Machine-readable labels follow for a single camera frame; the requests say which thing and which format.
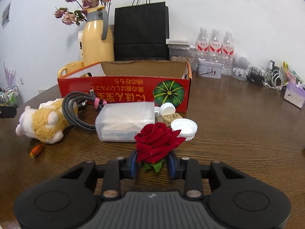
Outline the yellow thermos jug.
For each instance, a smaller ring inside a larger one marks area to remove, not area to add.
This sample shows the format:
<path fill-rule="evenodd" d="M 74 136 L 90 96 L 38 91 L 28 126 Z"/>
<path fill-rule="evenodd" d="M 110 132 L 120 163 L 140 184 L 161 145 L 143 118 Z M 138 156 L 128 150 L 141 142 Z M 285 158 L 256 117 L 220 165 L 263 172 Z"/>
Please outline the yellow thermos jug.
<path fill-rule="evenodd" d="M 113 34 L 109 26 L 109 15 L 104 6 L 87 9 L 82 48 L 85 66 L 115 60 Z"/>

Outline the red artificial rose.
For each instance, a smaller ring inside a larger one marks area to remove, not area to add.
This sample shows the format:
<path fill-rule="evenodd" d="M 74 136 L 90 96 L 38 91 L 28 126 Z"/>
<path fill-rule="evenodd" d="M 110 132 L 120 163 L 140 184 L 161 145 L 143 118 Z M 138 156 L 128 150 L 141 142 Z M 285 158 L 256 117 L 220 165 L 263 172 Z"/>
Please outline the red artificial rose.
<path fill-rule="evenodd" d="M 154 170 L 158 173 L 166 156 L 180 146 L 185 137 L 180 136 L 180 130 L 173 130 L 164 123 L 150 123 L 134 137 L 136 141 L 137 163 L 144 170 Z"/>

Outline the translucent plastic container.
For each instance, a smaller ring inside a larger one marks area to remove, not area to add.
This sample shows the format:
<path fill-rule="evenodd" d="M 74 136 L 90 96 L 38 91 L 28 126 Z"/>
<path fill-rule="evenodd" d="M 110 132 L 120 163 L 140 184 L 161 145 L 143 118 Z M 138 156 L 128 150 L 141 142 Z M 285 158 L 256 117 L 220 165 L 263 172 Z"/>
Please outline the translucent plastic container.
<path fill-rule="evenodd" d="M 109 103 L 96 117 L 95 127 L 102 142 L 134 142 L 136 134 L 151 123 L 155 123 L 153 102 Z"/>

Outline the purple tissue pack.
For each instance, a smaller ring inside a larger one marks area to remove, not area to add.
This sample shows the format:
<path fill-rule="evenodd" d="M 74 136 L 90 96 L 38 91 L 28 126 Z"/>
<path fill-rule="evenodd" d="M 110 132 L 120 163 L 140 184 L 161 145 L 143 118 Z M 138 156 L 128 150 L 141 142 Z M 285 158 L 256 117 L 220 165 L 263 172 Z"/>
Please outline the purple tissue pack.
<path fill-rule="evenodd" d="M 302 109 L 305 100 L 304 93 L 304 85 L 295 85 L 292 83 L 288 83 L 286 85 L 284 99 L 295 105 L 297 108 Z"/>

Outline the wall poster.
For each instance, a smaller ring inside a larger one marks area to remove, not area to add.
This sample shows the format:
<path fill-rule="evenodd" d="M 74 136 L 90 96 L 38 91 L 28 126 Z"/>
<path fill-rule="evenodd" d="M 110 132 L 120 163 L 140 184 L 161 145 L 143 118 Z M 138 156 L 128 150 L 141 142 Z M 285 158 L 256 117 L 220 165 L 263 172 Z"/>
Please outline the wall poster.
<path fill-rule="evenodd" d="M 2 29 L 4 29 L 10 21 L 10 18 L 9 18 L 10 7 L 11 7 L 11 2 L 6 6 L 6 8 L 3 11 L 3 14 L 2 14 Z"/>

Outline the white robot figurine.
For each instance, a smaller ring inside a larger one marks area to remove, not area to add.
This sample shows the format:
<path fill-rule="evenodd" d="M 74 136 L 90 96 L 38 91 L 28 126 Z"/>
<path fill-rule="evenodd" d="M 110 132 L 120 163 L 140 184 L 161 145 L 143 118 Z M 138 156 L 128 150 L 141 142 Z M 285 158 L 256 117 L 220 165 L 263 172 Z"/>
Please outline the white robot figurine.
<path fill-rule="evenodd" d="M 246 81 L 249 64 L 250 61 L 245 52 L 236 52 L 233 61 L 232 77 L 241 81 Z"/>

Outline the snack packet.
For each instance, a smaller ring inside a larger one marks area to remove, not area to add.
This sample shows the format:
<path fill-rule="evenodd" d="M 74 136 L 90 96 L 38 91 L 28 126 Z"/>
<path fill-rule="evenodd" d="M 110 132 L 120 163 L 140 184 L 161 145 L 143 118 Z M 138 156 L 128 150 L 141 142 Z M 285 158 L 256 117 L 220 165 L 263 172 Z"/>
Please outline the snack packet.
<path fill-rule="evenodd" d="M 282 67 L 285 72 L 286 80 L 288 83 L 297 85 L 297 84 L 302 84 L 303 79 L 294 71 L 288 63 L 283 62 Z"/>

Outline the black paper bag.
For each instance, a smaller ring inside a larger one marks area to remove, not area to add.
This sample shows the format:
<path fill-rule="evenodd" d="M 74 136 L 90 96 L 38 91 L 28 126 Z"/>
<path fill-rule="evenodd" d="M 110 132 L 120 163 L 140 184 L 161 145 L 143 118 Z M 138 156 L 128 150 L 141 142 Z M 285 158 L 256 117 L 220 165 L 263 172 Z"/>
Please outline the black paper bag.
<path fill-rule="evenodd" d="M 169 8 L 165 2 L 133 0 L 114 14 L 114 57 L 122 60 L 169 60 Z"/>

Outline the water bottle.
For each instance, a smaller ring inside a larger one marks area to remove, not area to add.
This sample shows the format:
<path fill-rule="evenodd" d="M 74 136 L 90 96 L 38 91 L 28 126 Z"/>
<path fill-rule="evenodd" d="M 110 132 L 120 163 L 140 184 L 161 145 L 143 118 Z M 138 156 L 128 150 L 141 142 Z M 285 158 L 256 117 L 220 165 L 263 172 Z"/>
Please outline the water bottle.
<path fill-rule="evenodd" d="M 199 62 L 207 61 L 209 55 L 209 37 L 205 27 L 200 27 L 195 48 L 195 69 L 197 69 Z"/>
<path fill-rule="evenodd" d="M 221 53 L 221 40 L 219 39 L 219 30 L 213 28 L 212 34 L 209 39 L 209 54 L 210 54 L 210 60 L 213 63 L 219 63 Z"/>
<path fill-rule="evenodd" d="M 224 76 L 230 76 L 232 71 L 232 62 L 234 54 L 234 40 L 232 38 L 232 33 L 229 31 L 225 32 L 225 36 L 222 42 L 222 74 Z"/>

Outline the small white tin box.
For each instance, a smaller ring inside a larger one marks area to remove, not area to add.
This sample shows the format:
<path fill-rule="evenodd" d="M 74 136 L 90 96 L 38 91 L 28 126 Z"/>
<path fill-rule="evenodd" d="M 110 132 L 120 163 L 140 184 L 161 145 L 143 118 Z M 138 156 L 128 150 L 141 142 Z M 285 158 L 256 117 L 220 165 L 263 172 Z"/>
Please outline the small white tin box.
<path fill-rule="evenodd" d="M 220 79 L 222 76 L 222 68 L 223 66 L 220 63 L 198 60 L 197 75 L 199 77 Z"/>

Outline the yellow mug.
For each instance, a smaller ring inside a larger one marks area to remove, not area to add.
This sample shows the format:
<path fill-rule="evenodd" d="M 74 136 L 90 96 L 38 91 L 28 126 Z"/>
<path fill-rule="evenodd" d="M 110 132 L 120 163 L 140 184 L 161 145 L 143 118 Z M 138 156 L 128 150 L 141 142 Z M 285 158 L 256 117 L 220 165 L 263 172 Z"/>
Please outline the yellow mug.
<path fill-rule="evenodd" d="M 65 72 L 65 74 L 69 74 L 71 72 L 82 69 L 83 67 L 84 67 L 84 62 L 83 61 L 75 61 L 75 62 L 69 63 L 69 64 L 65 65 L 64 67 L 62 67 L 58 71 L 57 77 L 61 78 L 63 76 L 64 72 Z"/>

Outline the flat white box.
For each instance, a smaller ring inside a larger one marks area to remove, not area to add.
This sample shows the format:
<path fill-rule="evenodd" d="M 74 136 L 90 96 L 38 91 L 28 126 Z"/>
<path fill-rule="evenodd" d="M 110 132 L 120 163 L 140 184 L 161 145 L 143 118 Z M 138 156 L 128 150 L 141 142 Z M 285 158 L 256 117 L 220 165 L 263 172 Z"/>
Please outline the flat white box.
<path fill-rule="evenodd" d="M 190 44 L 189 40 L 175 40 L 175 39 L 166 39 L 167 45 L 182 45 L 187 46 Z"/>

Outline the sheep plush toy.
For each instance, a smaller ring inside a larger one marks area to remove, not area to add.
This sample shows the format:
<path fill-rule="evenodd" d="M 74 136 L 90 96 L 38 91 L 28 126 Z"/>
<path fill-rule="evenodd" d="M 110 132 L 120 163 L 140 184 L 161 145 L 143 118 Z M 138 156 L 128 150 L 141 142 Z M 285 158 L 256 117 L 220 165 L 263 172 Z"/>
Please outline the sheep plush toy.
<path fill-rule="evenodd" d="M 64 130 L 71 126 L 63 114 L 63 100 L 60 98 L 42 103 L 37 109 L 26 106 L 15 129 L 16 135 L 47 144 L 60 141 Z"/>

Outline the middle water bottle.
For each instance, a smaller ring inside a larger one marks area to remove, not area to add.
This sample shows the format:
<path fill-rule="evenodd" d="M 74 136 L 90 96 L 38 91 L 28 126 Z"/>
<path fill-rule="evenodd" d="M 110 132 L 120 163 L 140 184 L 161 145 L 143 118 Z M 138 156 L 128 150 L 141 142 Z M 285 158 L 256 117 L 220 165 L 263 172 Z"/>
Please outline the middle water bottle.
<path fill-rule="evenodd" d="M 212 34 L 209 39 L 209 54 L 210 54 L 210 60 L 213 63 L 219 63 L 221 53 L 221 40 L 219 39 L 219 30 L 213 28 Z"/>

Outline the clear seed container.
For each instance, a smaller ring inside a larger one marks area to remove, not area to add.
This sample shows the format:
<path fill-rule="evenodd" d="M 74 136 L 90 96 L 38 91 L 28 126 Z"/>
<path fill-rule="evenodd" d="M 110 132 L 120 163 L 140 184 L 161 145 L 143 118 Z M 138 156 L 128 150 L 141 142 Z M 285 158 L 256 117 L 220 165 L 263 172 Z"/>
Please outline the clear seed container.
<path fill-rule="evenodd" d="M 168 45 L 171 61 L 193 62 L 194 49 L 191 46 Z"/>

